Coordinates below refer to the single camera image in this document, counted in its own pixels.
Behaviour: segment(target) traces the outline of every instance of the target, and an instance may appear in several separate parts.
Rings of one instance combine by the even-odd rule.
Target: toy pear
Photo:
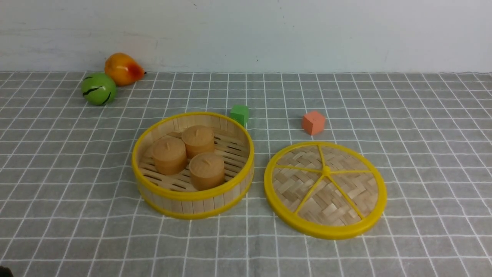
[[[132,57],[125,53],[111,55],[106,60],[104,73],[110,76],[119,87],[131,85],[147,74]]]

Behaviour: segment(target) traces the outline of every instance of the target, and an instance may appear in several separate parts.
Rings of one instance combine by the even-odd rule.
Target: yellow plastic rim
[[[313,169],[302,169],[298,168],[299,170],[306,170],[306,171],[312,171],[312,172],[317,172],[321,173],[322,176],[326,176],[330,181],[335,185],[336,183],[332,178],[330,178],[331,174],[336,174],[336,173],[360,173],[360,172],[370,172],[374,175],[374,178],[377,183],[377,188],[379,190],[378,192],[378,199],[376,202],[376,206],[372,210],[372,212],[366,216],[366,217],[361,217],[361,221],[347,225],[347,226],[326,226],[326,225],[320,225],[316,224],[310,221],[307,221],[301,217],[299,217],[297,214],[291,212],[278,198],[272,178],[273,178],[273,172],[275,168],[285,168],[284,166],[279,166],[277,165],[278,160],[283,157],[285,154],[288,152],[300,148],[300,147],[306,147],[306,146],[317,146],[320,151],[321,147],[331,147],[335,148],[338,150],[341,150],[343,152],[346,152],[358,160],[360,160],[364,165],[367,166],[369,171],[343,171],[343,172],[329,172],[325,168],[323,170],[313,170]],[[325,165],[324,161],[324,156],[321,155],[322,163]],[[381,215],[384,212],[384,209],[386,207],[386,201],[387,201],[387,193],[386,193],[386,186],[384,184],[384,180],[381,176],[381,174],[378,172],[375,166],[373,166],[366,158],[364,158],[361,154],[353,151],[352,149],[349,149],[347,147],[337,145],[334,143],[329,143],[329,142],[324,142],[324,141],[307,141],[307,142],[301,142],[297,143],[291,146],[288,146],[284,149],[282,149],[280,152],[275,154],[273,158],[270,160],[270,162],[267,165],[267,168],[265,169],[265,177],[264,177],[264,182],[265,182],[265,194],[267,196],[268,202],[272,209],[275,211],[275,213],[289,226],[292,228],[296,229],[297,231],[304,233],[306,235],[315,237],[315,238],[320,238],[320,239],[326,239],[326,240],[345,240],[345,239],[350,239],[353,237],[356,237],[358,235],[361,235],[365,233],[367,230],[372,228],[380,219]],[[314,184],[309,192],[307,193],[306,197],[303,199],[303,201],[300,203],[299,206],[301,206],[307,198],[310,196],[310,193],[313,191],[313,188],[317,185]],[[350,203],[352,202],[350,199],[347,199],[347,195],[339,188],[340,192],[343,194],[344,198]]]
[[[246,135],[247,140],[248,140],[248,144],[249,144],[249,155],[248,155],[248,159],[246,161],[245,166],[236,176],[234,176],[232,179],[230,179],[229,181],[227,181],[223,185],[220,185],[220,186],[212,188],[212,189],[204,190],[204,191],[179,192],[179,191],[172,191],[172,190],[164,189],[164,188],[161,188],[159,186],[152,184],[150,181],[148,181],[144,177],[144,175],[140,172],[140,170],[138,170],[137,149],[140,147],[140,144],[142,143],[145,136],[148,133],[150,133],[153,129],[157,128],[157,126],[159,126],[160,124],[174,120],[174,119],[179,118],[179,117],[193,116],[193,115],[216,116],[216,117],[225,119],[225,120],[229,121],[230,123],[236,125],[238,128],[240,128],[244,132],[244,134]],[[249,169],[253,165],[253,159],[254,159],[253,140],[251,139],[251,136],[249,135],[247,130],[241,124],[239,124],[237,121],[235,121],[235,120],[233,120],[233,119],[231,119],[225,115],[222,115],[219,113],[214,113],[214,112],[187,112],[187,113],[181,113],[181,114],[177,114],[177,115],[168,117],[166,119],[163,119],[163,120],[155,123],[154,125],[152,125],[150,128],[148,128],[138,138],[137,142],[135,143],[135,146],[133,148],[133,153],[131,155],[131,166],[133,168],[133,173],[135,174],[135,177],[137,178],[137,180],[140,183],[142,183],[147,189],[149,189],[152,193],[157,194],[157,195],[162,196],[162,197],[166,197],[168,199],[172,199],[172,200],[195,201],[195,200],[203,200],[203,199],[215,197],[215,196],[221,195],[221,194],[226,193],[229,190],[231,190],[234,186],[236,186],[239,182],[241,182],[243,179],[245,179],[247,177]]]

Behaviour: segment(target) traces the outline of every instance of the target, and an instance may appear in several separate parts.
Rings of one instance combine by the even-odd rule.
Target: toy fruit
[[[93,73],[82,80],[82,95],[93,105],[104,105],[115,98],[116,84],[104,73]]]
[[[117,86],[123,87],[141,80],[147,72],[129,55],[115,53],[104,66],[104,72],[110,76]]]

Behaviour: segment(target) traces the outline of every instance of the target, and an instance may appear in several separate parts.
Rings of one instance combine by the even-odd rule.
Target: grid pattern tablecloth
[[[15,277],[490,277],[492,75],[149,73],[106,107],[83,72],[0,72],[0,264]],[[163,117],[247,104],[255,180],[233,209],[160,216],[130,167]],[[269,158],[315,139],[350,147],[383,175],[378,224],[346,241],[292,230],[263,193]]]

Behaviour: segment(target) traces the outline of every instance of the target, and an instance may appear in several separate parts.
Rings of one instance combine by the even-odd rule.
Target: candle
[[[154,143],[152,158],[160,174],[178,174],[185,169],[187,164],[186,146],[179,138],[160,138]]]
[[[214,153],[201,153],[189,162],[191,184],[197,190],[207,190],[225,182],[224,159]]]
[[[210,127],[201,125],[189,127],[183,131],[181,139],[186,146],[186,154],[190,159],[200,153],[215,150],[214,131]]]

